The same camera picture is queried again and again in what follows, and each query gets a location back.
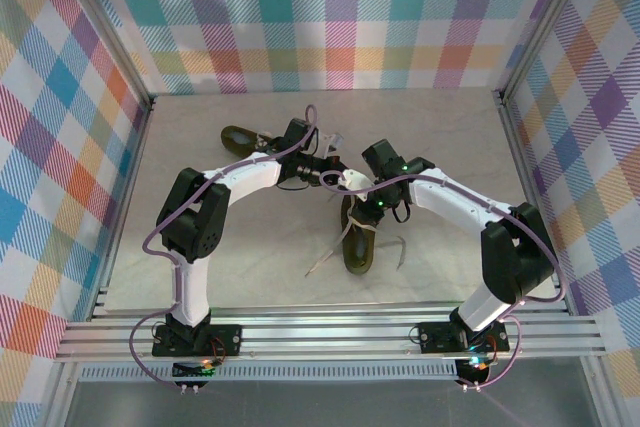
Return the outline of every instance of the flip-flop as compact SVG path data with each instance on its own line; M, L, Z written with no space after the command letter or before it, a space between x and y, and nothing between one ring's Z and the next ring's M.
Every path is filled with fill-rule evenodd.
M220 139L225 149L243 159L257 150L259 141L269 142L272 140L271 137L258 135L257 132L235 125L229 125L222 129Z
M349 223L349 209L351 208L351 196L345 195L340 209L340 222L344 230ZM349 232L342 241L342 256L344 265L349 272L355 275L363 275L373 263L373 249L376 233L363 229L357 225L351 225Z

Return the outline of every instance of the plaid wall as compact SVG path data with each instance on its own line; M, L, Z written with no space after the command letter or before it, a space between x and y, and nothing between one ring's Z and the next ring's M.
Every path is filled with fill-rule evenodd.
M35 423L142 110L76 0L0 0L0 426Z
M527 19L525 26L520 33L520 37L518 38L518 43L516 44L515 48L511 52L511 55L509 56L509 60L507 61L506 68L500 75L500 80L498 81L497 90L502 90L506 87L507 82L511 77L511 74L513 73L513 70L515 69L516 65L518 65L518 62L520 62L520 59L522 58L522 54L524 53L525 47L529 43L531 36L533 35L533 33L536 30L536 27L538 26L538 22L540 21L540 18L545 12L545 9L549 1L550 0L536 1L535 6L533 7L533 9L531 10L531 13L529 14L529 18Z
M515 101L578 309L640 425L640 0L570 0Z
M171 94L495 86L540 11L536 0L103 3L149 90Z

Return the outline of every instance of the white floor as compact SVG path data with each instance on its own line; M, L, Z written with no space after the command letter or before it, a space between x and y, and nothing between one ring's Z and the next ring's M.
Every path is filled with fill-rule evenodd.
M340 132L343 162L369 173L360 153L387 138L411 159L423 156L452 178L496 200L524 200L491 93L485 89L351 91L161 97L151 120L142 164L109 286L106 307L150 308L171 303L168 261L140 245L178 172L228 165L220 143L230 124L284 132L313 103L323 132ZM481 282L479 239L426 210L407 224L391 215L381 229L402 235L407 257L396 271L397 245L376 249L371 270L346 271L340 250L305 278L340 233L340 200L322 188L272 188L233 205L210 262L212 306L464 300ZM388 240L379 238L383 243ZM552 293L550 283L538 290Z

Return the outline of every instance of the metal rail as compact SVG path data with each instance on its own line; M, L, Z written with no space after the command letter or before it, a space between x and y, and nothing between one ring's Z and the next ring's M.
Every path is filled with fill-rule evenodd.
M465 359L473 354L420 353L409 339L418 322L446 321L456 307L450 302L405 304L353 304L331 306L260 307L215 309L212 323L241 324L241 354L234 360L391 360ZM151 310L107 311L98 306L91 322L71 323L58 350L59 362L126 361L131 358L129 335ZM591 317L573 317L563 303L527 304L515 311L522 323L522 357L558 357L604 354L604 343ZM134 338L136 351L145 361L153 358L151 319ZM516 327L507 323L515 345ZM182 361L202 358L181 358Z

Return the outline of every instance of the black mounting plate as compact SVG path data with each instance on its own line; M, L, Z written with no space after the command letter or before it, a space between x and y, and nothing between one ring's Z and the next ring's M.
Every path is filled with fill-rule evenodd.
M242 344L242 326L236 324L201 325L198 342L187 342L168 325L159 325L151 355L153 357L237 357Z
M420 343L420 352L423 354L473 352L476 354L493 353L493 346L488 337L496 341L498 352L509 352L509 339L505 326L501 322L494 322L489 328L478 334L467 344L466 334L451 322L421 322L416 325Z

